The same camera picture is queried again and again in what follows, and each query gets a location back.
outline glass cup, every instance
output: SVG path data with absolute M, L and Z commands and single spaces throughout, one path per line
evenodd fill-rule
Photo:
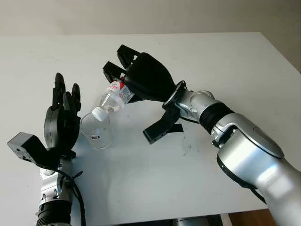
M 112 143 L 109 117 L 99 121 L 92 113 L 86 114 L 80 121 L 80 131 L 95 149 L 104 149 Z

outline bottle cap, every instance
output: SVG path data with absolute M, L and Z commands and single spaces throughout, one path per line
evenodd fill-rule
M 104 121 L 108 117 L 107 112 L 100 107 L 94 108 L 92 115 L 99 121 Z

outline cable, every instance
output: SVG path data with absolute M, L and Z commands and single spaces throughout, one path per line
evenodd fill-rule
M 178 82 L 178 84 L 176 84 L 176 86 L 178 86 L 181 82 L 183 82 L 184 83 L 184 85 L 185 85 L 185 88 L 187 89 L 187 86 L 186 86 L 186 82 L 184 81 L 184 80 L 181 80 L 181 81 L 179 81 Z
M 63 177 L 65 177 L 70 183 L 71 183 L 71 186 L 72 186 L 72 191 L 74 193 L 74 196 L 78 199 L 79 201 L 79 208 L 80 208 L 80 219 L 81 219 L 81 226 L 86 226 L 86 216 L 85 216 L 85 206 L 84 206 L 84 201 L 83 201 L 83 198 L 81 196 L 81 193 L 80 193 L 80 190 L 79 190 L 79 187 L 76 185 L 75 181 L 74 181 L 74 178 L 76 177 L 79 177 L 81 174 L 82 174 L 82 171 L 80 171 L 79 173 L 77 173 L 74 177 L 71 177 L 69 176 L 67 173 L 59 170 L 59 169 L 52 169 L 50 167 L 45 167 L 45 166 L 40 166 L 40 165 L 37 165 L 41 168 L 44 168 L 44 169 L 48 169 L 48 170 L 52 170 L 52 171 L 55 171 L 59 174 L 61 174 Z
M 85 206 L 84 206 L 84 201 L 83 201 L 83 198 L 81 196 L 79 187 L 76 185 L 74 179 L 71 176 L 69 176 L 67 173 L 65 173 L 65 172 L 63 172 L 63 171 L 61 171 L 59 169 L 55 169 L 54 171 L 58 172 L 59 174 L 61 174 L 64 177 L 66 177 L 67 180 L 69 180 L 69 182 L 72 185 L 73 192 L 74 192 L 74 189 L 75 189 L 76 193 L 74 192 L 74 195 L 78 199 L 78 201 L 79 201 L 79 207 L 80 207 L 81 226 L 86 226 Z
M 255 191 L 255 189 L 250 189 L 250 190 L 251 190 L 251 192 L 252 192 L 254 195 L 256 195 L 256 197 L 259 198 L 264 204 L 267 204 L 267 203 L 265 202 L 264 197 L 263 197 L 262 195 L 260 195 L 257 191 Z
M 180 119 L 183 119 L 183 120 L 185 120 L 185 121 L 189 121 L 189 122 L 193 122 L 193 123 L 199 124 L 198 121 L 191 120 L 191 119 L 185 118 L 185 117 L 183 117 L 183 116 L 180 116 Z

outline plastic water bottle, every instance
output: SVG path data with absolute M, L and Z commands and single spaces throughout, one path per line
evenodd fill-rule
M 99 121 L 104 121 L 110 113 L 123 108 L 133 95 L 124 83 L 114 81 L 106 89 L 99 105 L 93 109 L 92 115 Z

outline white table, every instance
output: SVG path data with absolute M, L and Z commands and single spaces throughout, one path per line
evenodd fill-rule
M 1 223 L 36 222 L 41 178 L 33 164 L 7 147 L 19 131 L 43 142 L 43 123 L 51 104 L 56 72 L 67 89 L 81 88 L 87 114 L 108 86 L 102 67 L 118 63 L 120 44 L 145 51 L 162 62 L 175 82 L 207 89 L 235 112 L 266 131 L 301 169 L 300 74 L 259 33 L 97 35 L 0 38 L 0 137 L 2 142 Z M 142 131 L 163 114 L 161 103 L 130 104 L 111 117 L 113 144 L 101 151 L 80 136 L 74 173 L 82 192 L 87 225 L 256 210 L 266 206 L 229 179 L 216 163 L 217 149 L 196 124 L 179 121 L 183 133 L 149 145 Z M 79 225 L 73 202 L 72 222 Z

